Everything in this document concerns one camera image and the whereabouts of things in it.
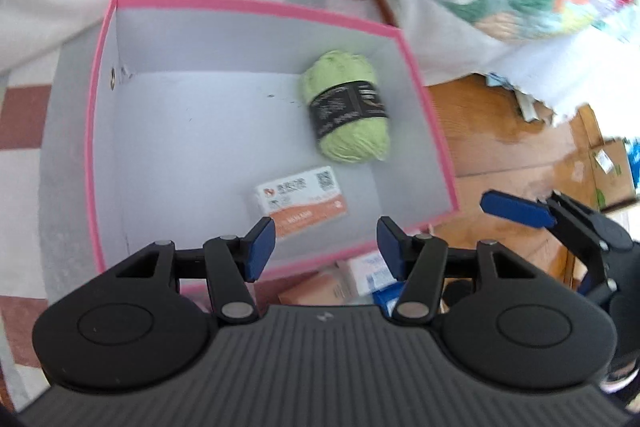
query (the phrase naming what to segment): circular cap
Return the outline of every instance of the circular cap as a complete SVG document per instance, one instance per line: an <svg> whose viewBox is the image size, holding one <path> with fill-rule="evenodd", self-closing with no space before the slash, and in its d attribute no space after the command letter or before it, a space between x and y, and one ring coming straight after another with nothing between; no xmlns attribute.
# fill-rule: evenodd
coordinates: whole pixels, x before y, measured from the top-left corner
<svg viewBox="0 0 640 427"><path fill-rule="evenodd" d="M80 317L78 330L92 343L117 346L141 339L153 325L153 315L140 306L105 304Z"/></svg>
<svg viewBox="0 0 640 427"><path fill-rule="evenodd" d="M497 320L503 337L520 346L551 347L571 334L571 322L560 312L538 305L505 310Z"/></svg>
<svg viewBox="0 0 640 427"><path fill-rule="evenodd" d="M415 301L407 301L398 305L398 313L407 319L421 319L429 314L429 307L426 304Z"/></svg>
<svg viewBox="0 0 640 427"><path fill-rule="evenodd" d="M245 319L254 312L254 307L246 302L229 302L222 307L222 314L230 319Z"/></svg>

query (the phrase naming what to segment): qr code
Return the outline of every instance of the qr code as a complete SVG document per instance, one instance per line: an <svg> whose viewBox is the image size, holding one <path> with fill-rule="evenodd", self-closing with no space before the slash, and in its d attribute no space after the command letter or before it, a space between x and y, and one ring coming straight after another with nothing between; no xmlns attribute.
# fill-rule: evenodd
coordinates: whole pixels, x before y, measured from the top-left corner
<svg viewBox="0 0 640 427"><path fill-rule="evenodd" d="M328 191L329 189L333 189L335 187L334 178L331 176L331 173L329 171L319 172L318 174L316 174L316 178L318 178L318 183L320 184L320 188L323 191Z"/></svg>

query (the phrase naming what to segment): paper scrap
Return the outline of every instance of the paper scrap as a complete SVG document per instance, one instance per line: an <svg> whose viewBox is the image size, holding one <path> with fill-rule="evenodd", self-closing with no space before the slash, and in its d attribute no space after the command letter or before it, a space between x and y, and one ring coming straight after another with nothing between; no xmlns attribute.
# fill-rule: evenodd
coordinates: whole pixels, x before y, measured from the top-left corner
<svg viewBox="0 0 640 427"><path fill-rule="evenodd" d="M581 183L584 180L584 163L576 162L574 163L574 171L571 173L572 181L576 183Z"/></svg>
<svg viewBox="0 0 640 427"><path fill-rule="evenodd" d="M596 162L598 162L598 165L602 167L602 170L606 174L609 174L611 172L614 165L607 153L604 152L604 149L600 149L600 151L598 151L598 153L595 155L595 159Z"/></svg>
<svg viewBox="0 0 640 427"><path fill-rule="evenodd" d="M262 211L275 221L279 238L347 211L330 166L264 183L256 192Z"/></svg>

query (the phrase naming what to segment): blue gripper pad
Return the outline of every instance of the blue gripper pad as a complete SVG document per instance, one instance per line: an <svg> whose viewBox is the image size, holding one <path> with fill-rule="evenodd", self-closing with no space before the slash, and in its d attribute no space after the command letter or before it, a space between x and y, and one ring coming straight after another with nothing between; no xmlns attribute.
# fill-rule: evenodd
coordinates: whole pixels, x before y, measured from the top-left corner
<svg viewBox="0 0 640 427"><path fill-rule="evenodd" d="M276 246L276 224L271 218L263 218L244 237L251 241L245 271L247 282L254 282L262 273Z"/></svg>
<svg viewBox="0 0 640 427"><path fill-rule="evenodd" d="M503 217L534 229L547 229L556 224L556 219L545 204L500 191L485 192L480 200L480 208L486 214Z"/></svg>
<svg viewBox="0 0 640 427"><path fill-rule="evenodd" d="M378 243L378 250L382 254L382 258L385 260L386 266L391 272L391 275L396 280L404 280L404 261L402 260L402 247L398 240L398 233L402 233L398 227L398 231L394 233L389 229L389 226L385 223L385 219L382 217L378 220L378 226L376 227L376 240Z"/></svg>

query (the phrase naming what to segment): yarn label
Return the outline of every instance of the yarn label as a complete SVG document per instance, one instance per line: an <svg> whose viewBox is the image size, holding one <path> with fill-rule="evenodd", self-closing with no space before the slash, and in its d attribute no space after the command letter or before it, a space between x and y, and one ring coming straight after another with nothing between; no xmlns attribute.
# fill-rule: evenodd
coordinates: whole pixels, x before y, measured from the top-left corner
<svg viewBox="0 0 640 427"><path fill-rule="evenodd" d="M351 81L325 90L311 101L309 111L318 140L349 122L386 118L376 87L367 81Z"/></svg>
<svg viewBox="0 0 640 427"><path fill-rule="evenodd" d="M258 185L256 192L262 212L275 221L278 238L347 212L330 166Z"/></svg>

